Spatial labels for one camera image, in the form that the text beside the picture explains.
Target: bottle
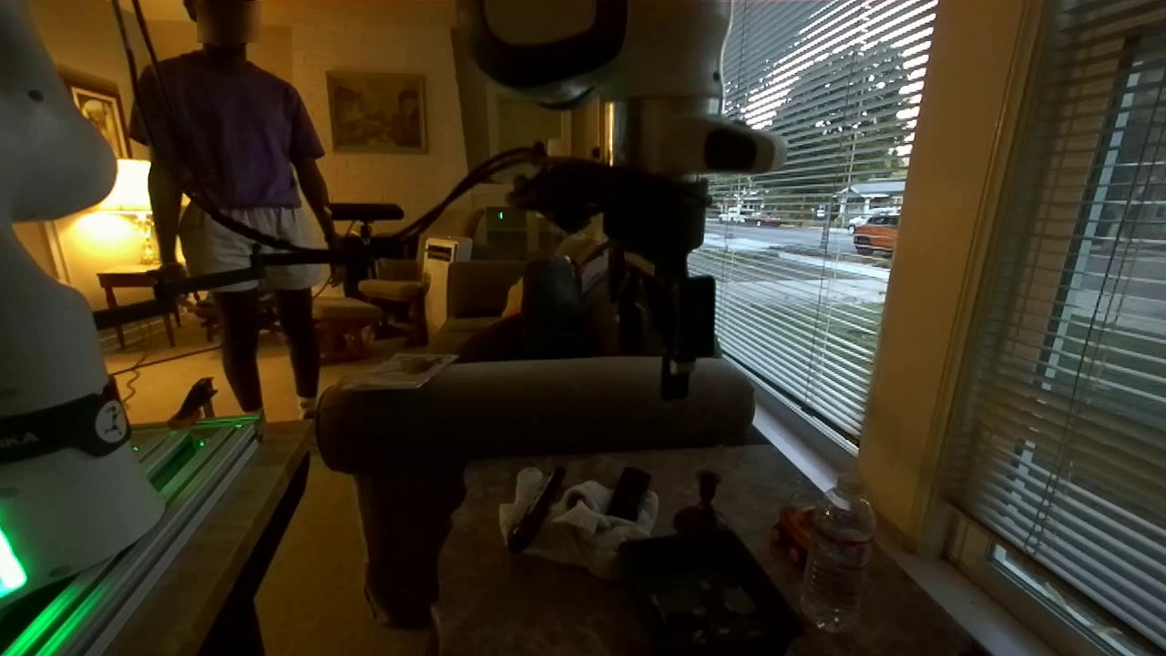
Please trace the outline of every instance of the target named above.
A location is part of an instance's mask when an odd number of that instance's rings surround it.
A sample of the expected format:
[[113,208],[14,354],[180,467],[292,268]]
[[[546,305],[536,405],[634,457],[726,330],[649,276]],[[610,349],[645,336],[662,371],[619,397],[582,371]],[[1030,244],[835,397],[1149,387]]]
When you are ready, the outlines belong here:
[[803,573],[803,614],[814,627],[842,635],[853,623],[873,558],[874,508],[848,478],[814,510],[808,563]]

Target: couch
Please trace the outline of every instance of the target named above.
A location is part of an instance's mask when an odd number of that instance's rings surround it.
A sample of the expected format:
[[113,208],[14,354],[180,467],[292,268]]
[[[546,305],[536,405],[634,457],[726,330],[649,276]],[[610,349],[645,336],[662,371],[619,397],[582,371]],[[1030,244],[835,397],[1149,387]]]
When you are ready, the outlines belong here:
[[705,448],[750,443],[755,395],[726,361],[698,361],[690,395],[661,397],[662,361],[619,354],[604,276],[566,259],[525,269],[523,315],[458,348],[418,391],[331,387],[316,448],[354,474],[368,595],[399,627],[428,627],[437,553],[463,503],[463,467],[495,457]]

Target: window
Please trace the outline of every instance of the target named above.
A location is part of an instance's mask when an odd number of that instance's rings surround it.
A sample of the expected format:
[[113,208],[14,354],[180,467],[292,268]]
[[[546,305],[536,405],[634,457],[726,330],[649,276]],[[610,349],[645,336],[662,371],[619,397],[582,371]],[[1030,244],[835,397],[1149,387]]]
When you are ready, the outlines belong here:
[[[717,276],[717,339],[781,397],[856,443],[891,259],[853,225],[897,213],[932,33],[932,0],[734,5],[726,114],[769,129],[783,168],[711,180],[698,275]],[[755,197],[763,220],[741,220]]]
[[1166,650],[1166,13],[1055,0],[950,500],[1107,654]]

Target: framed picture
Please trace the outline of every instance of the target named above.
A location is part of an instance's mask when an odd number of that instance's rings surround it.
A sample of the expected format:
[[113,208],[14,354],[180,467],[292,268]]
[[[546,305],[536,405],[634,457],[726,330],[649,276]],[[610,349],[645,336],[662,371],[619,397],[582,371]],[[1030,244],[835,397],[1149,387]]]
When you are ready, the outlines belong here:
[[66,73],[76,114],[109,143],[113,156],[130,156],[121,99],[113,84]]
[[328,73],[334,154],[428,154],[430,99],[418,73]]

